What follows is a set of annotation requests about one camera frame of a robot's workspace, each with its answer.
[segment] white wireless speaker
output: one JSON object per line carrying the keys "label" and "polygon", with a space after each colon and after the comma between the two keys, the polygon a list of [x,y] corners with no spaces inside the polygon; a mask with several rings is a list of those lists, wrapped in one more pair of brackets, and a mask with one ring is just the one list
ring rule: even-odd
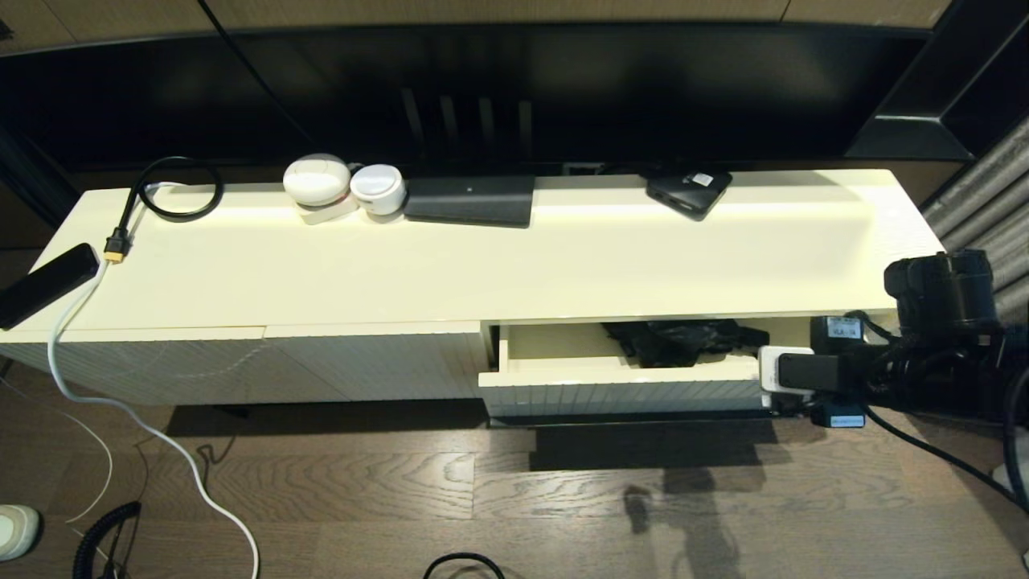
{"label": "white wireless speaker", "polygon": [[407,196],[403,176],[392,165],[368,165],[361,169],[350,181],[350,190],[361,207],[374,215],[397,212]]}
{"label": "white wireless speaker", "polygon": [[357,210],[350,194],[350,169],[333,154],[318,153],[294,160],[282,176],[282,185],[296,212],[308,224],[317,224]]}

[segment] black plastic bag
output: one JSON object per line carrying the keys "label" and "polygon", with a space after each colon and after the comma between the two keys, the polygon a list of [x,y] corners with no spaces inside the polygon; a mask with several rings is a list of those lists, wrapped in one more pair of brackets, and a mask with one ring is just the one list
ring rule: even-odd
{"label": "black plastic bag", "polygon": [[733,320],[687,320],[604,324],[627,357],[641,368],[689,368],[702,354],[728,354],[769,345],[768,332],[741,328]]}

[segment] wall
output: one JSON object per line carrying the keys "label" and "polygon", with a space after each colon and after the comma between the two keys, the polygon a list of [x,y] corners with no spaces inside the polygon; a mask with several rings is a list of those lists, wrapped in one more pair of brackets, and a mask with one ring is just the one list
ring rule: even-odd
{"label": "wall", "polygon": [[[746,21],[932,28],[950,0],[208,0],[228,29],[401,24]],[[0,53],[208,33],[193,0],[0,0]]]}
{"label": "wall", "polygon": [[0,182],[0,250],[43,247],[54,229]]}

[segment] white cabinet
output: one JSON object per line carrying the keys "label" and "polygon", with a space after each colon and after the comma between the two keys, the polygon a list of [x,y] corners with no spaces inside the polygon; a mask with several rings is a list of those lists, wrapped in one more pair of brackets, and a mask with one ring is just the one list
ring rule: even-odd
{"label": "white cabinet", "polygon": [[[226,185],[217,209],[185,223],[140,205],[132,250],[69,325],[61,366],[73,383],[140,404],[481,397],[497,415],[753,408],[753,359],[633,368],[598,323],[725,318],[793,339],[789,320],[893,311],[886,265],[943,249],[888,171],[737,173],[703,221],[644,185],[634,175],[540,177],[528,228],[360,211],[308,225],[279,183]],[[38,263],[82,242],[102,247],[127,193],[83,193]],[[185,209],[210,194],[165,186],[155,200]],[[73,297],[0,332],[0,354],[45,369],[49,331]],[[499,372],[489,372],[490,327],[503,332]]]}

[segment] small black device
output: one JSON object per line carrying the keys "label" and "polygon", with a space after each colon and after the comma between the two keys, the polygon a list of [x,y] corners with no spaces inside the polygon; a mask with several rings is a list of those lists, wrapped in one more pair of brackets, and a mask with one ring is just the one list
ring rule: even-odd
{"label": "small black device", "polygon": [[533,175],[410,179],[403,215],[415,221],[527,227],[535,186]]}
{"label": "small black device", "polygon": [[828,401],[811,410],[811,423],[824,429],[861,429],[864,411],[853,402]]}
{"label": "small black device", "polygon": [[100,261],[87,243],[58,255],[0,293],[0,328],[10,330],[97,275]]}
{"label": "small black device", "polygon": [[647,180],[646,193],[683,215],[703,220],[721,198],[733,175],[694,171],[685,175],[652,177]]}
{"label": "small black device", "polygon": [[860,319],[821,317],[811,319],[811,350],[817,355],[837,355],[864,343]]}

